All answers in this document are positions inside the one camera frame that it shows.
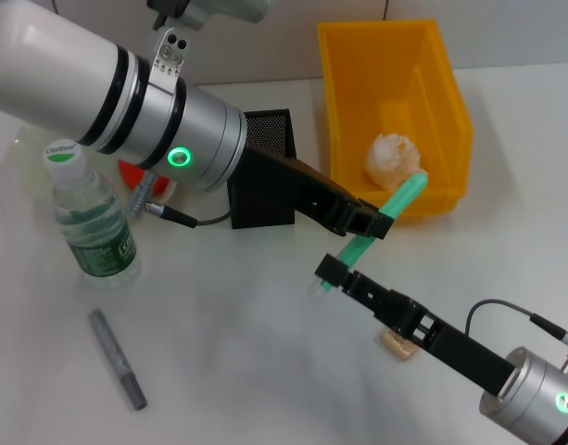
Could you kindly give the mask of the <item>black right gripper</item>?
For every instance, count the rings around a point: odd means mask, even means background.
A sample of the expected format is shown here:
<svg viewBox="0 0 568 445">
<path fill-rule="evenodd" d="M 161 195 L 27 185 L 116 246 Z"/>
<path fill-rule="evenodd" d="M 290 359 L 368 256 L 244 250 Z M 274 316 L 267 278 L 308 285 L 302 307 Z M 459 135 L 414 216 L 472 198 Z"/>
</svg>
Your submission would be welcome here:
<svg viewBox="0 0 568 445">
<path fill-rule="evenodd" d="M 515 373 L 512 363 L 454 326 L 427 314 L 427 309 L 417 301 L 378 285 L 359 271 L 350 271 L 330 254 L 325 255 L 315 274 L 369 309 L 392 331 L 423 346 L 443 364 L 492 396 L 498 396 Z"/>
</svg>

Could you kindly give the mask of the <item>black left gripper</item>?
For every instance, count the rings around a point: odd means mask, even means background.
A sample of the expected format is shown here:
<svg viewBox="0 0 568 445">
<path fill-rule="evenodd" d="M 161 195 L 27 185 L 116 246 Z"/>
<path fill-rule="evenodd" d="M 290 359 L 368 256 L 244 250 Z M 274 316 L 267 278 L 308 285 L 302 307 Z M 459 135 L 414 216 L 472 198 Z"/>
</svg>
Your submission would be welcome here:
<svg viewBox="0 0 568 445">
<path fill-rule="evenodd" d="M 330 232 L 384 239 L 395 219 L 358 202 L 308 164 L 247 144 L 231 176 L 234 182 L 297 210 Z"/>
</svg>

